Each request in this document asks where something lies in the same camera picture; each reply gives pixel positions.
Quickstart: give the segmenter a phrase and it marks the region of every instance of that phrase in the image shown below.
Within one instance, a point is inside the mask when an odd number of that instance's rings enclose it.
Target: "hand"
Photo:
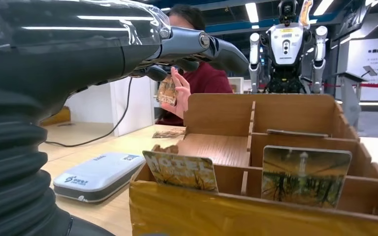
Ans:
[[[190,86],[187,80],[178,73],[176,68],[172,67],[171,74],[177,91],[176,106],[172,106],[168,103],[161,103],[161,108],[183,119],[183,113],[188,110]]]

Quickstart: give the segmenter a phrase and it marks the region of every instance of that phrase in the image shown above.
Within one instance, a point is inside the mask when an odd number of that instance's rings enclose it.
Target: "woman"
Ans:
[[[198,8],[189,5],[175,5],[169,12],[172,26],[205,31],[205,22]],[[232,93],[225,71],[214,69],[201,62],[194,72],[181,72],[171,69],[171,77],[178,95],[176,106],[161,104],[165,110],[157,124],[183,126],[183,114],[188,109],[188,98],[193,93]]]

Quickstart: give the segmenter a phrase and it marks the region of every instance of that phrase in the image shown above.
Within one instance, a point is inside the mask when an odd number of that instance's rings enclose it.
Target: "wooden table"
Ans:
[[[176,144],[183,138],[183,135],[176,139],[152,139],[152,135],[156,131],[166,131],[172,128],[171,126],[153,125],[121,137],[109,136],[96,143],[73,148],[42,144],[40,150],[46,151],[49,155],[49,161],[43,169],[48,171],[54,179],[65,170],[103,153],[122,152],[141,155],[143,150],[151,150],[155,144],[167,147]],[[85,142],[109,132],[109,126],[101,124],[76,124],[60,127],[52,125],[47,129],[49,130],[48,140],[63,144]],[[100,204],[87,204],[63,197],[57,197],[56,203],[70,214],[95,223],[115,235],[132,235],[127,186]]]

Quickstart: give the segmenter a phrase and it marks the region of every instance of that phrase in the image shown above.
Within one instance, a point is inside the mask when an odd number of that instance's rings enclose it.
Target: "card with tree image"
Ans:
[[[205,157],[143,151],[157,183],[218,192],[212,160]]]
[[[337,207],[351,152],[266,146],[261,197],[311,207]]]

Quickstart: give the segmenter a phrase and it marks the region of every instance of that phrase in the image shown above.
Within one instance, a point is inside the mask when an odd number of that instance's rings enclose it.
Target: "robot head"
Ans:
[[[296,20],[296,8],[298,1],[296,0],[282,0],[279,3],[279,20],[281,24],[289,26],[291,22]]]

